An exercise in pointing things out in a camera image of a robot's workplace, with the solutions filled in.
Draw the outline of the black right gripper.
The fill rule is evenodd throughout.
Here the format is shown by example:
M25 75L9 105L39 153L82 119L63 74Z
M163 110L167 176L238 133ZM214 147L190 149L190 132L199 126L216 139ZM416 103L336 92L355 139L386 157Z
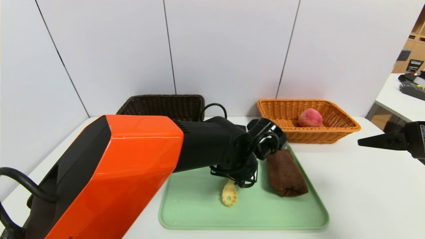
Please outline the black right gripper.
M425 163L425 122L412 121L404 125L404 133L392 131L381 135L358 139L363 147L408 151L410 155Z

